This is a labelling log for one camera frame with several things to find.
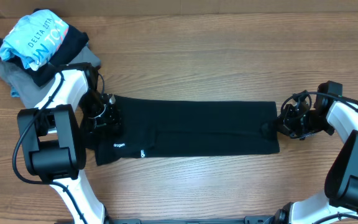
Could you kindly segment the black polo shirt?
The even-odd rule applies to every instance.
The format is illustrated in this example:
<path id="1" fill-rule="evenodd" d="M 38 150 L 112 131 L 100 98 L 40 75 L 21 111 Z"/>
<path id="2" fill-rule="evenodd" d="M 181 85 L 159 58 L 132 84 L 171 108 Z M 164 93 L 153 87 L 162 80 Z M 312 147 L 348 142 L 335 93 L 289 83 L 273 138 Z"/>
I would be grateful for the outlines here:
<path id="1" fill-rule="evenodd" d="M 273 101 L 116 97 L 120 127 L 85 134 L 97 165 L 120 158 L 242 156 L 280 151 Z"/>

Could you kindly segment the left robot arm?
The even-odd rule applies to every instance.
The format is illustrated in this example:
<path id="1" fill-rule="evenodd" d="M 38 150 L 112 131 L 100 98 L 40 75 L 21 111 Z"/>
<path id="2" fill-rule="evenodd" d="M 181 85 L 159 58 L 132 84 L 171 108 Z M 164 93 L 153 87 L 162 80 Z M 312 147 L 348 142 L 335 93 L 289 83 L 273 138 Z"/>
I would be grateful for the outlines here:
<path id="1" fill-rule="evenodd" d="M 46 96 L 31 109 L 20 110 L 20 137 L 12 169 L 21 181 L 49 185 L 69 209 L 73 223 L 112 223 L 85 174 L 86 139 L 121 130 L 121 115 L 112 94 L 98 91 L 102 79 L 90 63 L 56 68 Z"/>

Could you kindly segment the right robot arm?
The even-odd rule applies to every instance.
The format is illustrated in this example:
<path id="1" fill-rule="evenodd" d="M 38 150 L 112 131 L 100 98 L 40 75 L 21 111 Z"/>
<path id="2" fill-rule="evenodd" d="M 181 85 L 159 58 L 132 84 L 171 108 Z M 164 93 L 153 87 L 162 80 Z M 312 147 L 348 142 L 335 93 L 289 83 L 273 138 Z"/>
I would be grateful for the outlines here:
<path id="1" fill-rule="evenodd" d="M 316 91 L 288 97 L 276 119 L 278 132 L 304 140 L 324 131 L 338 133 L 343 147 L 331 166 L 324 190 L 310 198 L 290 202 L 267 223 L 334 223 L 358 220 L 358 101 L 342 94 L 342 84 L 328 81 Z"/>

